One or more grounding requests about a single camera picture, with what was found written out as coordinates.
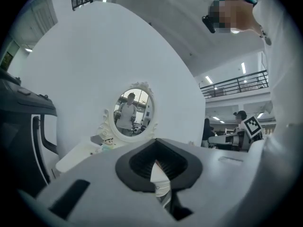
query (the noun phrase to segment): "mirror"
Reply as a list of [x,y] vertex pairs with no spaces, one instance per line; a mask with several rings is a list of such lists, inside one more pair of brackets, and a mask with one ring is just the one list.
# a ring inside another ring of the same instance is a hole
[[152,117],[152,100],[144,90],[127,90],[116,102],[115,126],[125,136],[133,137],[141,134],[149,126]]

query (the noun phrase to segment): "mirror frame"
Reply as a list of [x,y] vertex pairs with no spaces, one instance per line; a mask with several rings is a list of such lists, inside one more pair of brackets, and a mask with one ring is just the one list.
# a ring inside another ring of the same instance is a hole
[[150,124],[146,129],[139,135],[130,137],[130,136],[125,136],[122,133],[120,133],[115,125],[114,121],[114,110],[115,110],[115,105],[116,101],[110,108],[110,110],[105,109],[104,114],[103,114],[103,123],[99,126],[97,130],[97,134],[103,139],[109,139],[109,138],[114,138],[114,143],[116,144],[116,147],[123,146],[132,142],[137,142],[141,140],[149,140],[155,138],[155,130],[157,129],[158,123],[157,121],[157,108],[156,108],[156,103],[155,103],[155,98],[153,95],[152,90],[150,89],[149,85],[147,82],[136,82],[133,83],[127,90],[123,90],[122,92],[119,92],[119,95],[117,95],[118,98],[125,92],[131,89],[140,89],[143,90],[144,92],[147,93],[149,98],[151,99],[152,103],[152,108],[153,108],[153,115],[152,119],[150,121]]

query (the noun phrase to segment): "ceiling light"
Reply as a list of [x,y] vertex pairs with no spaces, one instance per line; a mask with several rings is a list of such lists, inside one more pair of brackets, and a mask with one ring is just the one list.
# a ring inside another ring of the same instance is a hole
[[244,64],[244,62],[241,64],[241,66],[242,66],[243,74],[245,74],[245,73],[246,73],[246,69],[245,69],[245,64]]
[[213,83],[213,82],[210,80],[209,76],[206,76],[205,78],[209,81],[210,84]]
[[231,32],[232,32],[233,34],[237,34],[237,33],[240,32],[240,31],[231,29]]
[[260,118],[262,115],[263,115],[263,113],[260,113],[259,116],[257,117],[257,119]]

